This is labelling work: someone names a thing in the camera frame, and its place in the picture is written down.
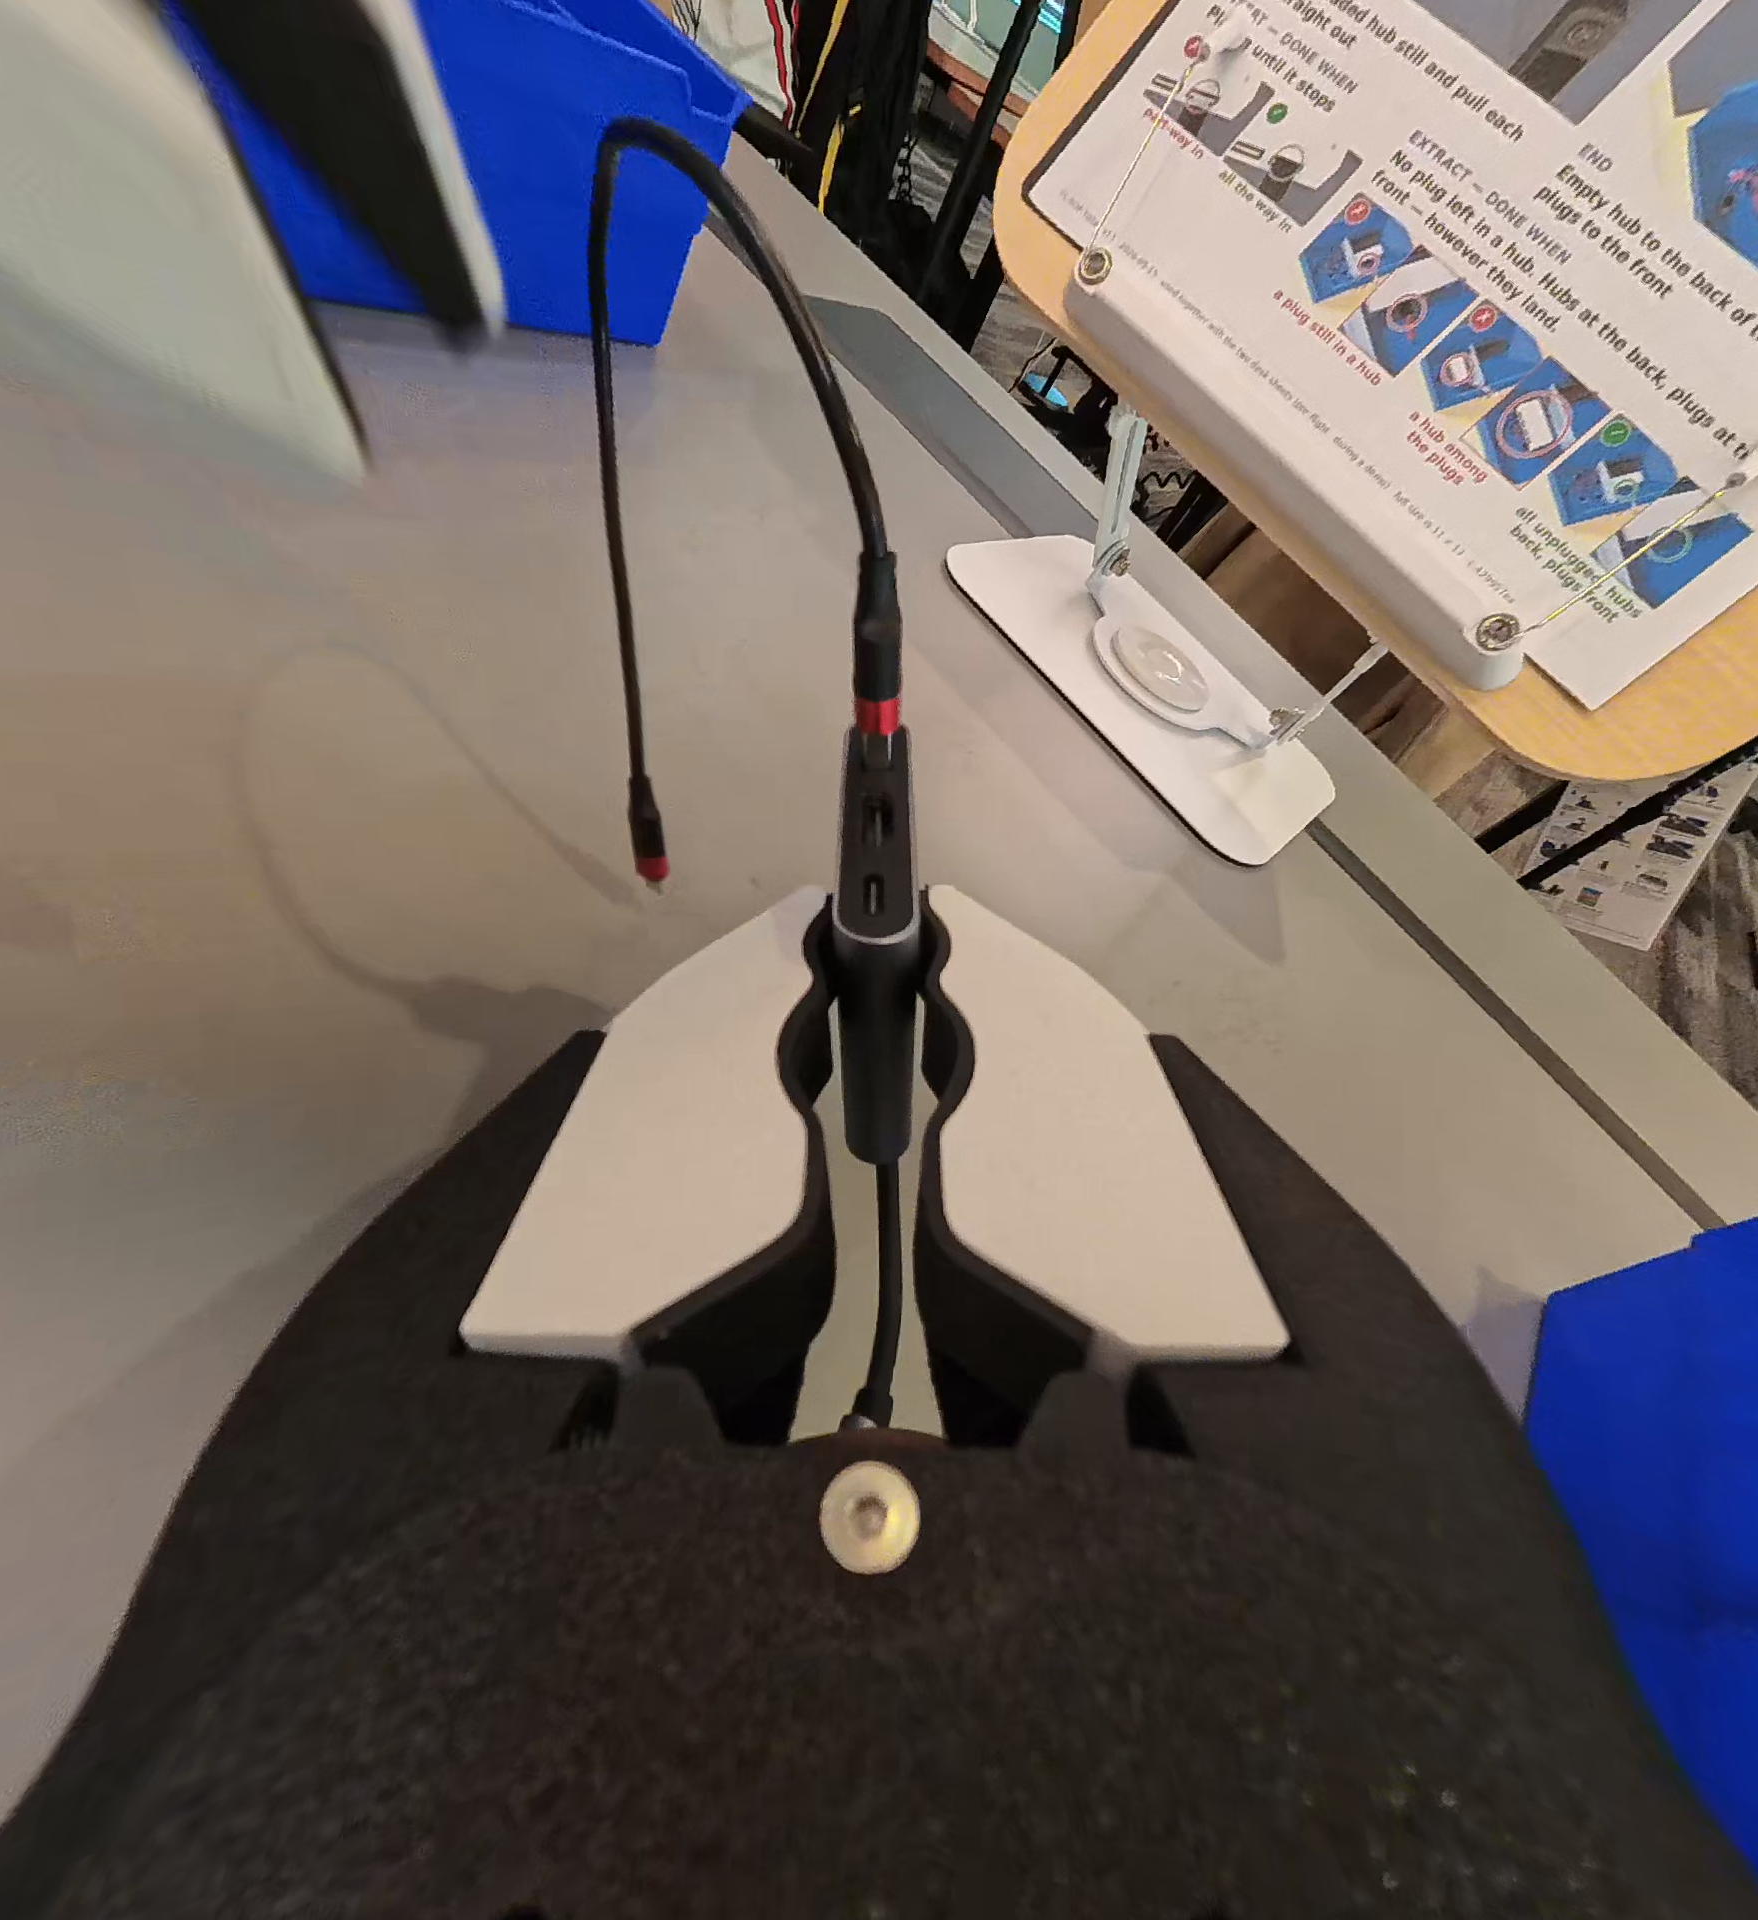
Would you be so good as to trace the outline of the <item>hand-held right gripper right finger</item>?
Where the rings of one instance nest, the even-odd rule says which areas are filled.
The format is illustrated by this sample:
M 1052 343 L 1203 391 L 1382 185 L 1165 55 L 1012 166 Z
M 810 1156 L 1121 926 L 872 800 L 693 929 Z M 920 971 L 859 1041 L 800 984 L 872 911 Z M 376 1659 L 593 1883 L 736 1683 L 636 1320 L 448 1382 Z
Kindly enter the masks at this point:
M 1145 1026 L 949 886 L 923 900 L 918 1305 L 956 1369 L 1266 1364 L 1290 1332 Z

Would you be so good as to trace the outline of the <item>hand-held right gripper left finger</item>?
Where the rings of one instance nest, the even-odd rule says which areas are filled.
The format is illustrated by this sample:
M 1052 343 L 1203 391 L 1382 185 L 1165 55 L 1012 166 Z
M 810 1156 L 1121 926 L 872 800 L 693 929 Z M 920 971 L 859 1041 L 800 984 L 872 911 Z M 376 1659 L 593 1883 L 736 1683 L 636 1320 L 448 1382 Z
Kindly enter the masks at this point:
M 836 1254 L 804 886 L 612 1017 L 460 1320 L 483 1355 L 803 1365 Z

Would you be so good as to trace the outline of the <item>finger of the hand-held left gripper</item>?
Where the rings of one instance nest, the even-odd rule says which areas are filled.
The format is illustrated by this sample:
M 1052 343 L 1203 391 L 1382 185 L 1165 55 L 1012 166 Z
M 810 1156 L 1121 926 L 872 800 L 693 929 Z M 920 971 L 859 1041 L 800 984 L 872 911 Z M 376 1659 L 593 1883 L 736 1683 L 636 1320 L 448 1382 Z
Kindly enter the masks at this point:
M 407 307 L 460 349 L 502 328 L 502 266 L 412 4 L 182 2 L 176 44 L 301 297 Z
M 0 2 L 0 367 L 187 451 L 365 476 L 220 114 L 137 4 Z

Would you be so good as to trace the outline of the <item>blue storage bin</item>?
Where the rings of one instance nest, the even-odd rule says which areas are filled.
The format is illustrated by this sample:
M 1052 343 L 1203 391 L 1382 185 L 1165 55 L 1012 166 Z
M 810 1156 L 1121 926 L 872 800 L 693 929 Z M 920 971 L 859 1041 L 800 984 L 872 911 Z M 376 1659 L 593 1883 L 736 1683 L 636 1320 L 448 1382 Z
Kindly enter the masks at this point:
M 1524 1430 L 1668 1747 L 1758 1880 L 1758 1215 L 1549 1297 Z
M 603 133 L 644 117 L 721 164 L 746 89 L 649 2 L 421 2 L 413 12 L 493 240 L 506 320 L 584 335 Z M 164 4 L 164 14 L 235 139 L 299 288 L 312 301 L 420 315 L 406 278 L 268 127 L 183 5 Z

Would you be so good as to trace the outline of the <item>grey usb hub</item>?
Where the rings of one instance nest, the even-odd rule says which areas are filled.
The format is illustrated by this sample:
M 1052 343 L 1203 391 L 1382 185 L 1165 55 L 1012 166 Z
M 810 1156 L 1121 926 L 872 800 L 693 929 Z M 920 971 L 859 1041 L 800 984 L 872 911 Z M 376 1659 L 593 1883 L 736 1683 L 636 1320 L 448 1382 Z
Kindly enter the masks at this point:
M 836 886 L 828 902 L 843 1122 L 872 1169 L 877 1298 L 867 1375 L 846 1427 L 890 1427 L 906 1319 L 902 1163 L 912 1147 L 916 1029 L 923 971 L 910 732 L 851 728 L 845 740 Z

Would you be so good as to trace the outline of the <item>black light stand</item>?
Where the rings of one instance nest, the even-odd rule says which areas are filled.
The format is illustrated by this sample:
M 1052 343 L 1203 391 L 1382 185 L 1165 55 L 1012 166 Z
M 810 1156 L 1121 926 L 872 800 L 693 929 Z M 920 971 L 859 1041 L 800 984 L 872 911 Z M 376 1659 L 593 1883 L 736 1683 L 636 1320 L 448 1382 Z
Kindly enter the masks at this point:
M 1012 4 L 988 68 L 957 78 L 975 99 L 973 117 L 939 204 L 910 187 L 920 83 L 935 51 L 932 2 L 795 4 L 795 106 L 791 130 L 804 150 L 788 179 L 934 320 L 970 347 L 1003 284 L 995 244 L 975 270 L 963 247 L 973 217 L 995 187 L 1003 143 L 997 123 L 1012 109 L 1016 70 L 1046 4 Z

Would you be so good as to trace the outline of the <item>printed floor sheet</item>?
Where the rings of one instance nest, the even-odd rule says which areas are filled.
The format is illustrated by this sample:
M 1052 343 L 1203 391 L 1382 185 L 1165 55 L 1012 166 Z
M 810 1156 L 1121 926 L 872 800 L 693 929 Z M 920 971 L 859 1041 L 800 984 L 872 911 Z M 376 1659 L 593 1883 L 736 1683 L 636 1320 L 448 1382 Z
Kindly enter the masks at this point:
M 1549 877 L 1538 900 L 1570 932 L 1636 952 L 1659 943 L 1676 907 L 1749 797 L 1756 764 L 1742 764 L 1666 805 L 1651 822 L 1589 851 Z M 1520 868 L 1608 827 L 1659 790 L 1659 780 L 1570 783 L 1551 814 L 1520 841 Z

